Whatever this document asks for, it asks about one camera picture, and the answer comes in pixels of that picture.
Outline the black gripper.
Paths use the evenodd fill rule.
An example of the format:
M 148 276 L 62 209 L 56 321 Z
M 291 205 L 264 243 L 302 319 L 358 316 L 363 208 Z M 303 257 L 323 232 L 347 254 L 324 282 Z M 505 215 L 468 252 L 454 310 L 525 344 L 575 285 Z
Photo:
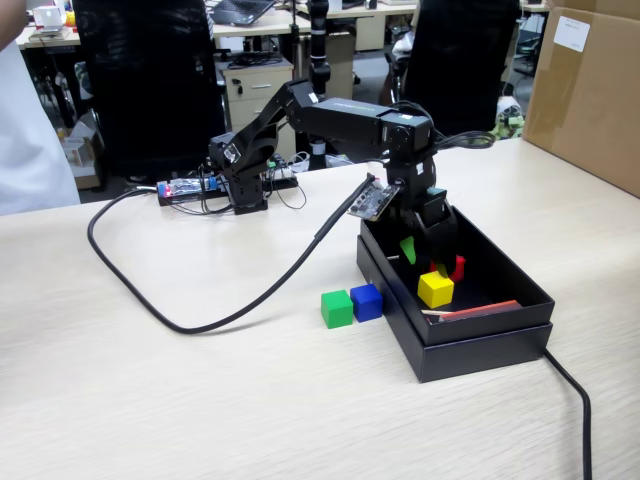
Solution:
M 436 185 L 432 156 L 421 156 L 413 163 L 391 161 L 388 182 L 400 187 L 392 200 L 398 219 L 401 252 L 410 265 L 429 267 L 445 277 L 456 269 L 458 223 L 448 206 L 446 191 Z

